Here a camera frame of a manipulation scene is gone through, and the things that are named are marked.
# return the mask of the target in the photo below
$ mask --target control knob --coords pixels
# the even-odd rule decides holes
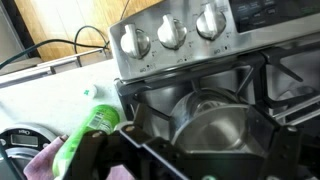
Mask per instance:
[[[199,34],[209,40],[215,40],[226,27],[226,18],[217,8],[216,2],[206,4],[204,12],[197,20]]]
[[[150,39],[147,33],[136,29],[134,24],[125,26],[126,34],[121,38],[122,50],[131,58],[141,59],[150,50]]]
[[[171,14],[163,16],[163,24],[158,29],[161,44],[169,49],[179,49],[186,39],[187,28]]]

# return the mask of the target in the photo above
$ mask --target pink rag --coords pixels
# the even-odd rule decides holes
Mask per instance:
[[[54,179],[52,174],[53,160],[67,138],[68,136],[66,135],[56,138],[29,162],[23,171],[28,180]],[[108,175],[107,180],[111,179],[132,180],[134,178],[122,165],[120,165],[110,169],[110,174]]]
[[[53,160],[67,138],[66,135],[57,137],[29,162],[23,171],[28,180],[54,179],[52,174]]]

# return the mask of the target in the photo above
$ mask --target stove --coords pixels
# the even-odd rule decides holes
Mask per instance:
[[[319,18],[316,0],[167,0],[122,20],[109,37],[127,119],[142,118],[145,132],[172,141],[181,100],[219,89],[240,98],[247,113],[254,107],[258,115],[248,117],[273,121],[270,131],[271,125],[259,129],[265,138],[251,141],[255,148],[246,153],[267,158],[270,144],[262,141],[277,126],[297,128],[303,142],[320,144]],[[139,112],[141,104],[148,112]]]

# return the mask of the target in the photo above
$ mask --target stainless steel pot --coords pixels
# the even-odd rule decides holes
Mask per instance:
[[[231,92],[207,89],[182,98],[172,111],[170,139],[187,152],[236,150],[247,138],[246,105]]]

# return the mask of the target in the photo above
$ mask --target green bottle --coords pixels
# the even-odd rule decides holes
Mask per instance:
[[[111,106],[99,105],[94,107],[90,115],[83,121],[80,128],[71,134],[56,154],[52,165],[54,177],[62,178],[64,176],[75,151],[78,148],[81,138],[86,132],[102,130],[107,134],[111,134],[119,122],[119,114]]]

